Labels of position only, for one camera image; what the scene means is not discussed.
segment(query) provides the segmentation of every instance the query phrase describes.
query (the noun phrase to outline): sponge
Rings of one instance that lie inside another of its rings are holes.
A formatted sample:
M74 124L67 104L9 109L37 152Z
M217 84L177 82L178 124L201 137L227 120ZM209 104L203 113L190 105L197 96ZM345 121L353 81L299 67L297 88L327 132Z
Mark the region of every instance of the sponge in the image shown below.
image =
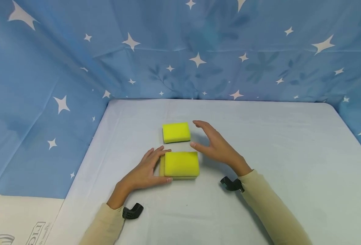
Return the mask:
M189 141L191 139L187 122L177 124L163 124L164 143Z
M167 152L160 157L160 176L194 180L200 174L197 152Z

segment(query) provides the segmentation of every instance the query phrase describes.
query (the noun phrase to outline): black clip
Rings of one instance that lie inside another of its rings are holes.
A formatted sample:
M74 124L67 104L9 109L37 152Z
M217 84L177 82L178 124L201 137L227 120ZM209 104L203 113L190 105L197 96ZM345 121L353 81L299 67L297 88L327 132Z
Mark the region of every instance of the black clip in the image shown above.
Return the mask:
M139 203L136 203L131 210L124 207L122 217L124 219L137 219L142 213L142 210L144 210L144 207Z
M234 181L231 181L227 176L221 179L220 181L223 186L229 191L237 191L240 190L241 192L244 192L242 182L240 182L239 179L236 179Z

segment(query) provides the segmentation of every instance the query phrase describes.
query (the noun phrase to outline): wrist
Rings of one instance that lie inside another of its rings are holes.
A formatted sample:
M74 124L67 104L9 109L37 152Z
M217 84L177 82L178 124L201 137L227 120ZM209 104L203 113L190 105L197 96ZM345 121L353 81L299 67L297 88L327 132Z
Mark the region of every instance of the wrist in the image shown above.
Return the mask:
M237 176L245 176L249 173L251 173L253 170L250 168L250 166L247 164L244 157L239 155L236 160L231 162L229 166L234 170L234 172L237 174Z
M117 183L117 185L115 186L113 193L109 197L109 199L107 201L107 205L111 209L120 208L121 206L124 205L127 197L129 196L129 194L131 192L132 192L131 186L125 184L122 181L119 181Z

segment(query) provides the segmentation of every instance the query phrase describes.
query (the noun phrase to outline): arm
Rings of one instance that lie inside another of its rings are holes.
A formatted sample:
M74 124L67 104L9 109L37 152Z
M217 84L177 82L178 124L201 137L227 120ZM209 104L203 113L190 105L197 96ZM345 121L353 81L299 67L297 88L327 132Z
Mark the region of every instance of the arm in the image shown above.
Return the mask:
M172 178L153 175L153 169L160 156L171 151L163 150L163 148L161 146L156 150L150 149L145 153L141 162L118 182L108 202L101 205L92 224L85 231L80 245L113 245L123 227L123 204L129 194L136 189L144 189L172 181Z
M258 215L274 244L312 244L302 225L262 175L253 170L238 179L244 188L244 199Z
M229 165L242 182L246 202L261 219L269 236L276 245L311 245L301 224L274 193L265 178L252 170L245 159L209 123L193 121L204 130L210 145L195 142L190 145L197 151L218 162Z

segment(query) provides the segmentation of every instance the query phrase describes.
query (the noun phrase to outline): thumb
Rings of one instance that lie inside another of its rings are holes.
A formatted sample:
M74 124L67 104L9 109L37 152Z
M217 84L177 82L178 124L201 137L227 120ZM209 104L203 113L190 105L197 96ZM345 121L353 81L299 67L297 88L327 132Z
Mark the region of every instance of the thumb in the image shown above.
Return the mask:
M206 147L196 142L190 142L190 146L193 147L196 151L204 153L205 155L207 155L207 153L210 151L209 147Z
M154 185L164 185L164 184L171 183L171 182L172 182L171 177L155 176L155 178L153 179Z

